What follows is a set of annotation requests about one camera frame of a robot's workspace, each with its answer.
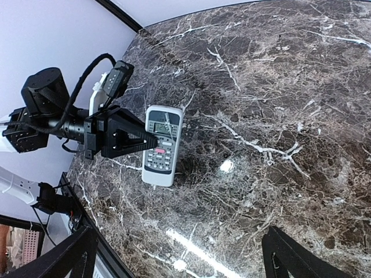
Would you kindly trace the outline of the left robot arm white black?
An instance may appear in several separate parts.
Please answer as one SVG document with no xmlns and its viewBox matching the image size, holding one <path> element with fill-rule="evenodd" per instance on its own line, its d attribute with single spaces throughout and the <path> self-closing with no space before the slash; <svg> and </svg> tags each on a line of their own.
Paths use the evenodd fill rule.
<svg viewBox="0 0 371 278">
<path fill-rule="evenodd" d="M 27 78 L 21 94 L 25 107 L 10 114 L 3 136 L 18 153 L 44 148 L 50 135 L 83 145 L 86 159 L 97 153 L 117 158 L 155 148 L 158 140 L 145 130 L 144 123 L 127 109 L 112 105 L 122 96 L 134 67 L 118 61 L 99 85 L 107 97 L 97 112 L 67 107 L 69 95 L 59 68 L 50 67 Z"/>
</svg>

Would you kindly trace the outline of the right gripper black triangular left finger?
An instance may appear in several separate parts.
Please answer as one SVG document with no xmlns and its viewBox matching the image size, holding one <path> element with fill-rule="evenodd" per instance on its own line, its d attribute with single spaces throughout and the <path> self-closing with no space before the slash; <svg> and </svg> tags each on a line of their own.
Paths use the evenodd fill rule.
<svg viewBox="0 0 371 278">
<path fill-rule="evenodd" d="M 97 246 L 97 233 L 92 228 L 83 227 L 46 254 L 4 276 L 92 277 Z"/>
</svg>

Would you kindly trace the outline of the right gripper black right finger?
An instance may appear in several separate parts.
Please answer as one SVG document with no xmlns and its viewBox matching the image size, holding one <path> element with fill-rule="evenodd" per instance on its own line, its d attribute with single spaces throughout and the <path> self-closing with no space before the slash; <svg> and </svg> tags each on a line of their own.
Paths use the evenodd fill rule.
<svg viewBox="0 0 371 278">
<path fill-rule="evenodd" d="M 269 227 L 261 245 L 267 277 L 350 277 L 316 257 L 276 226 Z"/>
</svg>

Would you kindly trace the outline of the white remote control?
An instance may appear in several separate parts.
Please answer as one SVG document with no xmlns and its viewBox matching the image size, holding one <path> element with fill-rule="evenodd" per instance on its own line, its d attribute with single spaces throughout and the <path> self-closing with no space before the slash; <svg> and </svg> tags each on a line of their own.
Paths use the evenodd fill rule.
<svg viewBox="0 0 371 278">
<path fill-rule="evenodd" d="M 174 181 L 184 114 L 178 108 L 152 105 L 146 111 L 146 131 L 156 144 L 143 152 L 141 179 L 155 186 L 170 187 Z"/>
</svg>

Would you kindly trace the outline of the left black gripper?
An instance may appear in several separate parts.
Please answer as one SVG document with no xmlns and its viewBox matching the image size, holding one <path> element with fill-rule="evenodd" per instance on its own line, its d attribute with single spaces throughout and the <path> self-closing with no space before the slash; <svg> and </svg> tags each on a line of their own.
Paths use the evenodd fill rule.
<svg viewBox="0 0 371 278">
<path fill-rule="evenodd" d="M 113 105 L 84 120 L 84 157 L 90 160 L 101 151 L 105 158 L 117 158 L 153 149 L 158 139 L 128 109 Z"/>
</svg>

